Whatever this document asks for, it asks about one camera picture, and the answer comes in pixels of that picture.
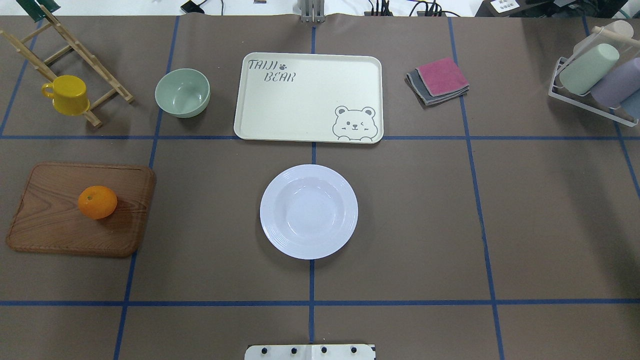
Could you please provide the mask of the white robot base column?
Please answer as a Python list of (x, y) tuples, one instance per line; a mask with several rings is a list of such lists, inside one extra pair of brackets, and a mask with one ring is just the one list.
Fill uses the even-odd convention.
[(245, 360), (375, 360), (372, 344), (263, 344), (251, 345)]

